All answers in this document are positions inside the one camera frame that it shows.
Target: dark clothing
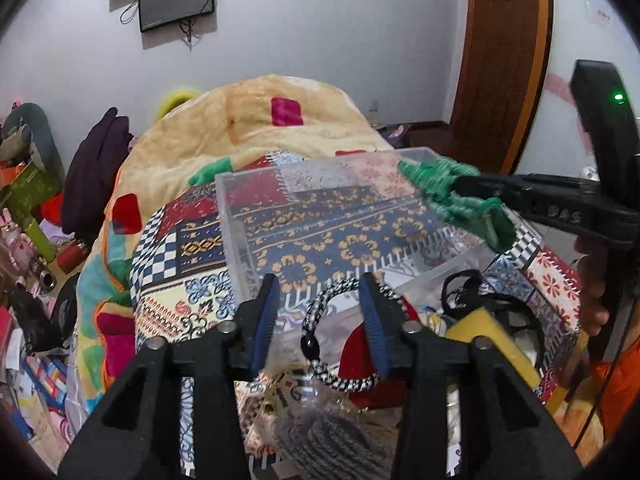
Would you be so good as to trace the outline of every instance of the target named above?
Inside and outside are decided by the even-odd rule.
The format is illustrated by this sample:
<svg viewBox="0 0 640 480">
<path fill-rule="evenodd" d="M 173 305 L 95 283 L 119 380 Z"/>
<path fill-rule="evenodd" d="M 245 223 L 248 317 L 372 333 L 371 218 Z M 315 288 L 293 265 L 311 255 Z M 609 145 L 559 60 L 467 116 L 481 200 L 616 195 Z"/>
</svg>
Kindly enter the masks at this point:
<svg viewBox="0 0 640 480">
<path fill-rule="evenodd" d="M 129 118 L 109 108 L 80 143 L 66 174 L 62 230 L 93 245 L 104 222 L 118 169 L 129 155 Z"/>
</svg>

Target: pink toy figure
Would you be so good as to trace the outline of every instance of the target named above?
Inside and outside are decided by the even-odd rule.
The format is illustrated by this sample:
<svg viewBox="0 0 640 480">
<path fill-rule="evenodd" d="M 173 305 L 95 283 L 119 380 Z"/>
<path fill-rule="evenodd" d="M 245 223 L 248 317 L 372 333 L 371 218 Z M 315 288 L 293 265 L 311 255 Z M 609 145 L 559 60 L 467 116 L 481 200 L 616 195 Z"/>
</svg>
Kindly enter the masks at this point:
<svg viewBox="0 0 640 480">
<path fill-rule="evenodd" d="M 0 241 L 9 251 L 9 258 L 14 267 L 21 274 L 27 275 L 29 261 L 38 255 L 38 251 L 31 239 L 20 231 L 7 208 L 2 210 L 0 216 Z"/>
</svg>

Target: orange sleeve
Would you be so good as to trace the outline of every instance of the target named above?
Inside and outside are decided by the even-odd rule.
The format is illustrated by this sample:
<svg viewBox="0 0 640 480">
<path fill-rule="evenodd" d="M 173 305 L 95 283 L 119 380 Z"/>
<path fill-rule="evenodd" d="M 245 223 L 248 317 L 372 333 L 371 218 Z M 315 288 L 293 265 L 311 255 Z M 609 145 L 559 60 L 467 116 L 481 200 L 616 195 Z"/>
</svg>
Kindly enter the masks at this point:
<svg viewBox="0 0 640 480">
<path fill-rule="evenodd" d="M 596 391 L 602 387 L 611 364 L 592 360 L 590 363 Z M 629 406 L 640 390 L 640 338 L 620 355 L 618 366 L 600 402 L 600 419 L 605 440 L 609 439 L 622 422 Z"/>
</svg>

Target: plastic bag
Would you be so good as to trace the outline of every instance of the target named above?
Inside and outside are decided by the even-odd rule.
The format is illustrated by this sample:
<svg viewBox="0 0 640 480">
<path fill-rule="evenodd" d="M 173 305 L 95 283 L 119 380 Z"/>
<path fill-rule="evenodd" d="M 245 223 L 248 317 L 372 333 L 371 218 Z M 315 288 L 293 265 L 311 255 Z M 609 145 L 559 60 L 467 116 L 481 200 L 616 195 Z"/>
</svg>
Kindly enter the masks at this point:
<svg viewBox="0 0 640 480">
<path fill-rule="evenodd" d="M 40 300 L 35 299 L 21 283 L 11 286 L 7 292 L 9 304 L 24 333 L 27 355 L 62 346 L 60 331 L 45 316 Z"/>
<path fill-rule="evenodd" d="M 71 337 L 76 326 L 76 316 L 78 315 L 78 301 L 76 298 L 76 286 L 80 273 L 73 275 L 66 280 L 58 293 L 56 304 L 51 313 L 51 324 L 60 332 L 62 341 Z"/>
<path fill-rule="evenodd" d="M 389 478 L 399 431 L 354 409 L 302 364 L 276 374 L 258 414 L 261 437 L 309 479 Z"/>
</svg>

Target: red square patch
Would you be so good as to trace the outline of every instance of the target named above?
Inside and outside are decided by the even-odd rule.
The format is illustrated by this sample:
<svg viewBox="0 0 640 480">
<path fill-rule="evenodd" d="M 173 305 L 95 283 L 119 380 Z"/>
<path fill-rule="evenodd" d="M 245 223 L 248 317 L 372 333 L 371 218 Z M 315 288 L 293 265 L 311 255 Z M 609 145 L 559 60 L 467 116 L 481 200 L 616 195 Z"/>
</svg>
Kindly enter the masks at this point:
<svg viewBox="0 0 640 480">
<path fill-rule="evenodd" d="M 300 103 L 293 99 L 271 99 L 271 123 L 273 126 L 303 126 Z"/>
</svg>

